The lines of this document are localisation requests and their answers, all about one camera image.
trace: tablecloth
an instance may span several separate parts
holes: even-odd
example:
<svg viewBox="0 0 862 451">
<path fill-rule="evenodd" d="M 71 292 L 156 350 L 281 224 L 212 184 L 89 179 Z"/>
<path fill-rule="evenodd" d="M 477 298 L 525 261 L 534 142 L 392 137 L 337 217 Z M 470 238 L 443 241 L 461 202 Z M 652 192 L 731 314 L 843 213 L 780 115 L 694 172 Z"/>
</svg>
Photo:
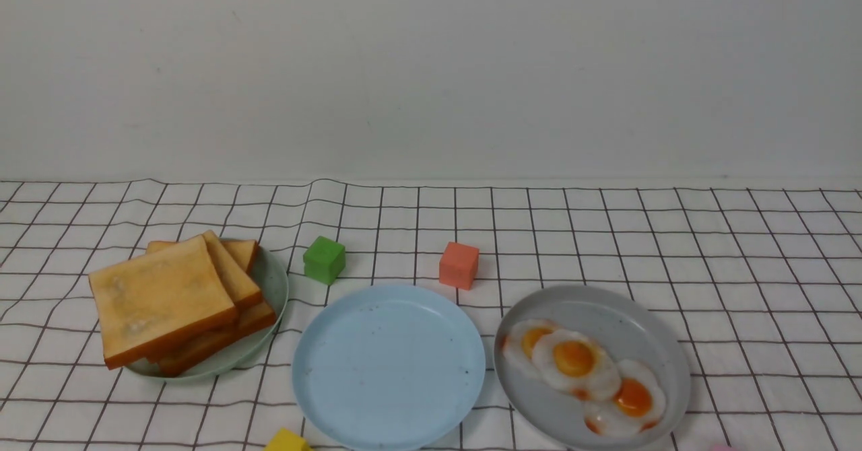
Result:
<svg viewBox="0 0 862 451">
<path fill-rule="evenodd" d="M 289 267 L 276 337 L 187 386 L 108 371 L 86 274 L 210 228 L 258 239 Z M 332 286 L 299 276 L 317 236 L 347 246 Z M 436 280 L 449 240 L 481 250 L 471 291 Z M 457 303 L 489 352 L 506 310 L 555 283 L 652 310 L 689 357 L 692 401 L 651 449 L 858 451 L 860 245 L 862 197 L 849 189 L 0 182 L 0 448 L 256 450 L 279 427 L 338 448 L 296 405 L 293 349 L 327 304 L 398 282 Z M 512 411 L 490 362 L 486 377 L 431 448 L 560 449 Z"/>
</svg>

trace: orange block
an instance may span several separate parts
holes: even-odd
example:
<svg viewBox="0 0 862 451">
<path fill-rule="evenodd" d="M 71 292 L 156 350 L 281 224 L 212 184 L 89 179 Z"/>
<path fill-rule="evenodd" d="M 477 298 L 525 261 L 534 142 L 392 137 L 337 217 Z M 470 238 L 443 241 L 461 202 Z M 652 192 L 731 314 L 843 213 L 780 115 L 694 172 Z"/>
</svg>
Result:
<svg viewBox="0 0 862 451">
<path fill-rule="evenodd" d="M 456 288 L 470 289 L 479 268 L 479 250 L 458 242 L 449 242 L 440 258 L 440 282 Z"/>
</svg>

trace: plate rim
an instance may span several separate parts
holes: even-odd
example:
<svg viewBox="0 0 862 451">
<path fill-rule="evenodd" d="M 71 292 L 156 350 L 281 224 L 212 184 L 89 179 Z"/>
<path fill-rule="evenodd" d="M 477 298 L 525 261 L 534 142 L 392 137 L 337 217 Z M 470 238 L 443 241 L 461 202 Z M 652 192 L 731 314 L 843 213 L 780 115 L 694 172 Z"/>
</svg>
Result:
<svg viewBox="0 0 862 451">
<path fill-rule="evenodd" d="M 515 308 L 517 308 L 521 304 L 523 304 L 523 305 L 530 304 L 531 300 L 536 300 L 536 298 L 541 298 L 541 295 L 545 292 L 559 291 L 560 289 L 587 289 L 587 291 L 590 291 L 590 292 L 600 291 L 601 295 L 609 297 L 612 300 L 619 301 L 621 304 L 629 306 L 630 309 L 634 310 L 637 313 L 640 313 L 640 315 L 642 317 L 649 319 L 654 323 L 657 323 L 659 326 L 661 326 L 662 328 L 664 328 L 668 332 L 668 335 L 673 335 L 673 332 L 671 331 L 671 329 L 668 327 L 668 325 L 666 323 L 664 323 L 663 321 L 661 321 L 661 319 L 659 319 L 658 316 L 653 315 L 653 313 L 650 310 L 647 310 L 646 308 L 644 308 L 643 306 L 638 304 L 637 301 L 629 300 L 629 298 L 625 298 L 619 294 L 616 294 L 615 292 L 610 291 L 609 289 L 603 289 L 603 288 L 600 288 L 598 286 L 593 286 L 593 285 L 578 285 L 577 283 L 571 283 L 570 285 L 553 285 L 553 286 L 548 286 L 545 288 L 538 289 L 538 291 L 530 293 L 529 295 L 526 295 L 526 297 L 521 298 L 521 300 L 517 301 L 514 305 L 512 305 L 508 309 L 508 311 L 506 312 L 504 317 L 502 317 L 502 320 L 500 321 L 500 324 L 499 324 L 499 326 L 496 329 L 496 332 L 494 334 L 494 349 L 493 349 L 492 360 L 494 362 L 494 374 L 496 375 L 496 379 L 498 380 L 500 387 L 502 387 L 502 392 L 505 394 L 506 399 L 508 400 L 509 404 L 512 406 L 512 409 L 517 411 L 521 415 L 521 417 L 524 418 L 524 421 L 529 423 L 530 427 L 532 427 L 536 432 L 540 433 L 542 436 L 545 436 L 546 438 L 550 439 L 551 441 L 556 442 L 559 445 L 563 445 L 566 448 L 572 449 L 572 451 L 590 451 L 587 448 L 579 448 L 579 446 L 573 445 L 572 443 L 561 441 L 561 439 L 555 438 L 555 436 L 549 436 L 548 433 L 544 432 L 542 429 L 539 429 L 539 427 L 533 423 L 532 419 L 527 417 L 527 415 L 524 414 L 514 402 L 512 402 L 511 398 L 509 398 L 508 386 L 507 386 L 507 384 L 504 383 L 504 381 L 502 381 L 502 378 L 500 378 L 500 374 L 499 374 L 498 370 L 496 370 L 502 364 L 502 352 L 500 351 L 499 347 L 500 347 L 500 343 L 502 342 L 502 339 L 505 337 L 505 335 L 502 334 L 502 329 L 509 326 L 507 318 L 508 318 L 509 314 L 511 314 L 511 310 L 514 310 Z M 613 309 L 612 306 L 607 306 L 606 304 L 604 304 L 603 306 Z M 688 360 L 686 358 L 686 352 L 684 352 L 683 347 L 680 345 L 678 338 L 676 338 L 675 335 L 673 335 L 672 341 L 676 345 L 671 345 L 670 349 L 668 349 L 668 350 L 671 351 L 672 353 L 677 354 L 677 356 L 679 357 L 678 361 L 681 362 L 684 366 L 684 369 L 682 369 L 682 370 L 684 370 L 684 374 L 688 375 L 690 377 L 690 375 L 692 375 L 692 369 L 690 369 L 690 367 L 688 365 Z M 683 395 L 680 396 L 680 400 L 683 400 L 683 398 L 684 398 L 684 400 L 686 400 L 686 405 L 683 405 L 680 407 L 681 411 L 678 412 L 678 415 L 674 415 L 673 419 L 671 420 L 672 425 L 670 426 L 670 430 L 668 430 L 667 433 L 660 433 L 660 435 L 656 435 L 655 438 L 651 439 L 648 442 L 631 444 L 631 445 L 627 445 L 626 443 L 621 443 L 618 448 L 615 448 L 615 451 L 635 451 L 637 449 L 646 448 L 650 444 L 655 444 L 655 442 L 658 442 L 660 439 L 664 438 L 665 436 L 669 435 L 669 433 L 671 433 L 675 429 L 677 429 L 677 427 L 679 426 L 679 424 L 681 423 L 683 418 L 686 416 L 686 412 L 687 412 L 687 408 L 688 408 L 690 399 L 692 399 L 692 380 L 690 378 L 684 378 L 684 383 L 683 383 L 682 389 L 683 389 Z"/>
<path fill-rule="evenodd" d="M 360 295 L 362 295 L 363 293 L 366 293 L 369 291 L 381 291 L 382 289 L 398 289 L 398 291 L 404 291 L 404 289 L 407 289 L 408 291 L 415 291 L 416 293 L 429 295 L 431 298 L 434 298 L 435 300 L 440 301 L 441 304 L 451 305 L 451 307 L 458 310 L 461 313 L 461 315 L 464 316 L 465 321 L 470 324 L 470 328 L 472 328 L 472 331 L 471 331 L 470 337 L 468 337 L 468 338 L 470 338 L 470 340 L 472 340 L 471 346 L 476 347 L 476 349 L 479 352 L 481 352 L 481 355 L 478 355 L 481 358 L 477 359 L 477 361 L 481 362 L 478 365 L 481 366 L 482 371 L 478 372 L 479 378 L 478 378 L 476 386 L 474 386 L 474 390 L 473 390 L 474 395 L 469 396 L 469 398 L 468 398 L 468 400 L 470 401 L 469 407 L 466 408 L 466 411 L 462 415 L 456 415 L 457 419 L 453 420 L 453 421 L 455 421 L 455 424 L 453 424 L 452 427 L 448 427 L 443 432 L 441 432 L 439 436 L 434 436 L 433 438 L 426 440 L 427 442 L 423 442 L 421 445 L 419 445 L 419 448 L 423 448 L 423 447 L 427 446 L 428 444 L 431 444 L 433 442 L 438 441 L 440 438 L 443 438 L 443 436 L 445 436 L 449 432 L 452 432 L 452 429 L 455 429 L 456 427 L 458 427 L 458 425 L 460 423 L 462 423 L 462 421 L 464 421 L 464 419 L 468 416 L 468 414 L 470 414 L 472 412 L 473 406 L 476 405 L 476 402 L 482 393 L 482 389 L 484 387 L 484 382 L 486 382 L 487 353 L 486 353 L 486 350 L 484 349 L 484 344 L 482 341 L 482 335 L 479 333 L 478 328 L 476 327 L 476 323 L 474 323 L 472 321 L 472 319 L 470 319 L 470 316 L 468 316 L 466 314 L 466 312 L 463 309 L 461 309 L 461 307 L 458 304 L 453 303 L 448 298 L 443 297 L 442 295 L 440 295 L 439 293 L 437 293 L 435 291 L 431 291 L 431 289 L 422 288 L 421 286 L 417 286 L 417 285 L 408 285 L 407 283 L 404 283 L 403 285 L 372 285 L 372 286 L 367 286 L 365 288 L 357 289 L 357 291 L 354 291 L 351 294 L 346 295 L 345 297 L 339 298 L 337 301 L 335 301 L 335 303 L 327 305 L 327 307 L 325 307 L 323 310 L 321 310 L 321 312 L 317 316 L 315 316 L 314 319 L 310 323 L 308 323 L 308 326 L 302 331 L 302 336 L 299 338 L 299 342 L 296 344 L 296 349 L 294 350 L 293 362 L 292 362 L 292 365 L 290 366 L 290 384 L 293 386 L 294 389 L 296 389 L 296 387 L 298 386 L 298 378 L 300 380 L 302 378 L 302 376 L 298 377 L 298 374 L 302 374 L 302 372 L 295 372 L 296 368 L 302 367 L 302 364 L 298 365 L 298 357 L 297 356 L 299 355 L 300 358 L 302 358 L 301 357 L 301 350 L 304 348 L 305 335 L 311 333 L 310 329 L 312 329 L 312 331 L 313 331 L 313 326 L 315 325 L 315 323 L 317 325 L 323 325 L 324 324 L 324 323 L 322 323 L 324 320 L 321 319 L 321 316 L 323 316 L 323 314 L 326 311 L 328 311 L 329 309 L 334 309 L 333 311 L 337 311 L 339 308 L 347 307 L 348 305 L 353 304 L 353 300 L 357 300 L 357 298 L 359 298 Z M 413 449 L 416 449 L 414 446 L 406 446 L 406 447 L 405 446 L 401 446 L 401 447 L 388 446 L 388 447 L 382 447 L 382 448 L 380 448 L 380 447 L 361 448 L 361 447 L 356 447 L 353 444 L 341 442 L 338 439 L 334 438 L 332 435 L 330 435 L 329 432 L 326 432 L 326 430 L 324 430 L 324 427 L 321 426 L 321 424 L 318 423 L 318 421 L 315 421 L 314 417 L 311 417 L 311 415 L 305 411 L 305 408 L 306 408 L 306 405 L 308 405 L 308 402 L 305 401 L 305 397 L 302 396 L 301 393 L 294 392 L 294 396 L 296 398 L 296 405 L 299 406 L 300 411 L 302 411 L 302 415 L 307 420 L 311 421 L 311 423 L 314 424 L 314 426 L 317 427 L 317 429 L 319 429 L 321 433 L 324 433 L 324 435 L 326 435 L 328 438 L 332 439 L 335 442 L 338 442 L 339 444 L 341 444 L 342 446 L 344 446 L 346 448 L 353 449 L 354 451 L 412 451 Z"/>
<path fill-rule="evenodd" d="M 142 374 L 141 372 L 138 372 L 135 369 L 133 369 L 131 366 L 124 366 L 124 368 L 127 371 L 132 372 L 132 374 L 137 375 L 138 377 L 147 378 L 147 380 L 155 380 L 157 382 L 164 382 L 166 384 L 182 384 L 182 383 L 193 382 L 195 380 L 203 380 L 204 378 L 214 377 L 216 375 L 225 374 L 225 372 L 229 372 L 231 370 L 234 370 L 234 368 L 236 368 L 237 365 L 240 365 L 240 363 L 244 362 L 250 356 L 252 356 L 256 352 L 258 352 L 258 350 L 261 350 L 261 345 L 265 341 L 267 341 L 267 339 L 271 335 L 273 335 L 274 332 L 276 331 L 276 329 L 280 326 L 282 319 L 284 319 L 284 313 L 286 313 L 286 311 L 287 311 L 288 300 L 290 300 L 290 279 L 287 275 L 287 269 L 284 266 L 284 263 L 279 258 L 277 258 L 274 254 L 272 254 L 271 251 L 258 245 L 258 254 L 255 256 L 255 258 L 259 258 L 259 257 L 261 257 L 261 255 L 263 255 L 265 258 L 267 258 L 267 263 L 273 263 L 273 266 L 277 267 L 277 269 L 279 270 L 279 271 L 277 271 L 277 274 L 282 275 L 279 279 L 281 279 L 281 282 L 284 284 L 284 304 L 282 305 L 281 309 L 278 310 L 278 315 L 276 316 L 275 323 L 273 323 L 270 328 L 265 329 L 266 333 L 264 335 L 261 335 L 261 338 L 259 338 L 258 341 L 255 341 L 255 344 L 250 346 L 248 351 L 246 351 L 246 353 L 243 353 L 243 355 L 241 355 L 240 357 L 238 357 L 237 359 L 235 359 L 231 363 L 228 363 L 224 366 L 220 366 L 219 368 L 215 368 L 215 369 L 210 370 L 208 372 L 204 372 L 203 374 L 193 374 L 193 375 L 182 375 L 181 374 L 181 375 L 178 375 L 177 377 L 164 377 L 162 375 Z M 249 337 L 251 337 L 252 335 L 258 334 L 260 332 L 261 331 L 255 332 L 255 333 L 249 335 Z"/>
</svg>

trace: empty plate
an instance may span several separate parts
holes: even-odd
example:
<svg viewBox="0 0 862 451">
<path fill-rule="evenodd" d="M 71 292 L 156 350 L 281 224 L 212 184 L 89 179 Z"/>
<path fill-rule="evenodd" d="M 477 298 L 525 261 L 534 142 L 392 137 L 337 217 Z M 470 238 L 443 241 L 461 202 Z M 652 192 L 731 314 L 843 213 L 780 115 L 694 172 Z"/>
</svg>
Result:
<svg viewBox="0 0 862 451">
<path fill-rule="evenodd" d="M 464 311 L 416 286 L 373 286 L 321 311 L 292 365 L 296 402 L 357 451 L 407 451 L 442 438 L 476 403 L 486 357 Z"/>
<path fill-rule="evenodd" d="M 636 359 L 649 366 L 667 396 L 659 423 L 626 439 L 605 438 L 587 429 L 578 399 L 524 377 L 502 356 L 505 335 L 528 318 L 554 320 L 593 337 L 614 361 Z M 542 289 L 515 304 L 496 332 L 494 366 L 512 407 L 549 438 L 576 450 L 629 451 L 664 438 L 686 414 L 692 385 L 686 355 L 665 323 L 628 298 L 579 285 Z"/>
</svg>

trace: bread slice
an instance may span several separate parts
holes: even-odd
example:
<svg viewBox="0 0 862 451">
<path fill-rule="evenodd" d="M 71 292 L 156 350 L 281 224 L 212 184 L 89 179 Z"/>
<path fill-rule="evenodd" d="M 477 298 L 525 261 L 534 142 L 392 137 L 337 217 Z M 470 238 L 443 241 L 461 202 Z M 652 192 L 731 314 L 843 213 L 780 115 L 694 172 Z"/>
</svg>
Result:
<svg viewBox="0 0 862 451">
<path fill-rule="evenodd" d="M 239 316 L 203 236 L 88 277 L 110 369 L 175 347 Z"/>
<path fill-rule="evenodd" d="M 167 377 L 176 377 L 193 368 L 204 359 L 256 331 L 271 327 L 276 321 L 275 311 L 266 302 L 258 303 L 240 314 L 236 327 L 207 331 L 182 344 L 178 349 L 159 359 L 159 368 Z"/>
<path fill-rule="evenodd" d="M 222 246 L 216 233 L 207 230 L 201 236 L 207 242 L 207 250 L 209 250 L 209 255 L 215 263 L 215 271 L 222 280 L 224 289 L 227 289 L 231 300 L 234 300 L 236 307 L 241 311 L 261 303 L 264 300 L 261 288 L 236 263 L 228 249 Z"/>
<path fill-rule="evenodd" d="M 147 254 L 170 248 L 175 244 L 176 242 L 173 240 L 151 240 L 147 245 Z M 228 249 L 231 257 L 246 273 L 252 270 L 255 257 L 258 255 L 258 242 L 256 240 L 222 240 L 222 246 Z"/>
</svg>

